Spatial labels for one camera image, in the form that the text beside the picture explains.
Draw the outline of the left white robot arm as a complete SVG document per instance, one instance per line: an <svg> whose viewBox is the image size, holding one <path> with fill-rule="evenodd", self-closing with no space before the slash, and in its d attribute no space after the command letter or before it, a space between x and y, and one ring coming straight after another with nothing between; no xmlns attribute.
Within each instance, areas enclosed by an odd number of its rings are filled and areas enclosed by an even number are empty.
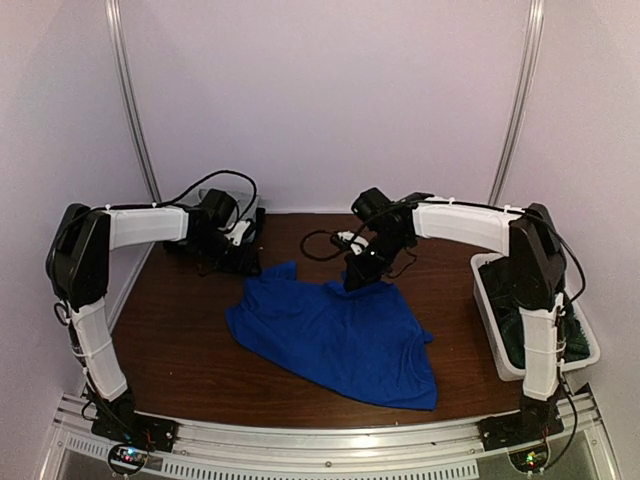
<svg viewBox="0 0 640 480"><path fill-rule="evenodd" d="M202 190L194 205L153 203L89 207L74 203L63 213L46 260L46 273L75 341L75 356L89 388L107 403L128 398L107 324L110 255L136 245L165 243L214 271L253 275L255 242L265 211L257 192Z"/></svg>

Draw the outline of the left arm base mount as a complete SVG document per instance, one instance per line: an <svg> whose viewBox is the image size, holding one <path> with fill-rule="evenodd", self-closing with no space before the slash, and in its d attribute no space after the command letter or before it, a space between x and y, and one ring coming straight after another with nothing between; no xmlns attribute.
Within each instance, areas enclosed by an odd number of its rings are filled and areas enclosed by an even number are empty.
<svg viewBox="0 0 640 480"><path fill-rule="evenodd" d="M91 432L96 436L151 452L171 452L177 430L178 423L173 420L137 413L127 428L102 413L91 426Z"/></svg>

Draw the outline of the blue garment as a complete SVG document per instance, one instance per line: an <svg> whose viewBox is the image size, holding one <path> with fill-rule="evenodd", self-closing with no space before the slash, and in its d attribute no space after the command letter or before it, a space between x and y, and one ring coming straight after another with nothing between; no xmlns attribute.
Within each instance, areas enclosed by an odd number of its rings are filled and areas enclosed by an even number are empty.
<svg viewBox="0 0 640 480"><path fill-rule="evenodd" d="M437 405L427 355L434 337L391 283L348 292L340 281L299 280L289 261L248 278L225 318L244 348L347 398L409 410Z"/></svg>

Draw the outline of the grey polo shirt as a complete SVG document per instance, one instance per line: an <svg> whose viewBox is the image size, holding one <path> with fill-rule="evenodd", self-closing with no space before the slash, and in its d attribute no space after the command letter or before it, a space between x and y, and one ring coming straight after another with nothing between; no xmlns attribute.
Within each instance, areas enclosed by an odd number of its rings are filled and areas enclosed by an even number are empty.
<svg viewBox="0 0 640 480"><path fill-rule="evenodd" d="M259 197L252 200L253 194L251 192L242 192L239 190L229 190L226 194L233 199L233 206L226 209L227 223L231 224L237 219L241 221L254 218L256 216L256 210L258 208Z"/></svg>

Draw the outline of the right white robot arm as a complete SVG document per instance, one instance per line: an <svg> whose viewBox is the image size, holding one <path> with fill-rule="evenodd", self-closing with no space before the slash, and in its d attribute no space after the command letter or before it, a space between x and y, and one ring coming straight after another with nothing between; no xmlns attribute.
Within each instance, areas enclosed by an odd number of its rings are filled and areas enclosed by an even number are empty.
<svg viewBox="0 0 640 480"><path fill-rule="evenodd" d="M531 403L513 419L519 440L535 440L551 424L550 404L560 389L564 362L563 320L566 255L547 208L494 207L428 193L391 200L379 189L362 192L352 205L359 231L336 234L345 252L344 287L355 291L390 274L396 256L420 239L443 239L487 250L474 260L478 301L496 320L520 326L523 398Z"/></svg>

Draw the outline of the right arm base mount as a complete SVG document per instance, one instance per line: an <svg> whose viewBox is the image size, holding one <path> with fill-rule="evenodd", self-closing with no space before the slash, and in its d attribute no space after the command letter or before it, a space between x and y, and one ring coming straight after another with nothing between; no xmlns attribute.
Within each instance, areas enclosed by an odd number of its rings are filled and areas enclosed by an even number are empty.
<svg viewBox="0 0 640 480"><path fill-rule="evenodd" d="M509 448L564 431L556 407L525 407L514 413L490 416L477 423L485 451Z"/></svg>

